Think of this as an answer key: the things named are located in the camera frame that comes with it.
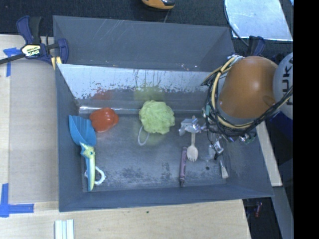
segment orange object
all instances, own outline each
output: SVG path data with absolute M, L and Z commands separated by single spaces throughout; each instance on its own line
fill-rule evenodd
M 98 109 L 90 114 L 92 127 L 98 133 L 110 130 L 119 122 L 119 116 L 112 108 Z

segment cable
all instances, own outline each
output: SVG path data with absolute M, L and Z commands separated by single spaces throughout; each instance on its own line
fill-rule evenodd
M 233 26 L 230 24 L 230 21 L 229 21 L 229 17 L 228 17 L 228 14 L 227 14 L 227 10 L 226 10 L 226 0 L 224 0 L 224 15 L 226 17 L 226 20 L 231 28 L 231 30 L 235 33 L 235 35 L 238 37 L 239 40 L 242 41 L 242 43 L 244 43 L 247 47 L 249 46 L 247 42 L 245 42 L 241 37 L 240 35 L 235 31 L 235 29 L 233 28 Z
M 293 86 L 291 86 L 288 91 L 283 95 L 283 97 L 275 103 L 273 106 L 269 107 L 263 114 L 261 114 L 258 118 L 254 119 L 251 122 L 246 124 L 233 124 L 229 122 L 226 118 L 224 118 L 217 109 L 217 97 L 218 97 L 218 81 L 220 76 L 226 73 L 231 69 L 231 65 L 234 62 L 235 58 L 230 58 L 223 66 L 214 70 L 206 79 L 205 85 L 208 86 L 207 93 L 207 105 L 210 107 L 209 115 L 206 116 L 206 127 L 210 132 L 220 133 L 225 135 L 226 137 L 236 137 L 242 136 L 244 134 L 249 133 L 253 130 L 257 125 L 259 125 L 262 121 L 272 117 L 275 112 L 285 104 L 288 99 L 293 94 Z M 217 130 L 213 130 L 210 125 L 208 119 L 211 119 L 216 123 Z

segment clear plastic sheet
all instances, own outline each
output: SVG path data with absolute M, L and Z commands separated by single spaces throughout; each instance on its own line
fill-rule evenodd
M 225 0 L 231 26 L 241 38 L 292 41 L 279 0 Z

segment brown robot head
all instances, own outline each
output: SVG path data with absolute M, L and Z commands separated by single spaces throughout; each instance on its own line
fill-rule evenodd
M 255 119 L 275 103 L 273 77 L 278 65 L 259 56 L 245 57 L 228 71 L 218 106 L 238 119 Z

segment blue tape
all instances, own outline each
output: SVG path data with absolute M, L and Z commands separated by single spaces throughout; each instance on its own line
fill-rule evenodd
M 10 205 L 8 203 L 8 183 L 2 185 L 0 217 L 7 218 L 10 214 L 33 213 L 34 204 Z
M 22 53 L 21 50 L 17 48 L 4 49 L 3 52 L 8 57 L 11 57 L 13 55 L 19 55 Z M 10 75 L 11 75 L 11 62 L 8 62 L 6 65 L 6 76 L 9 77 Z

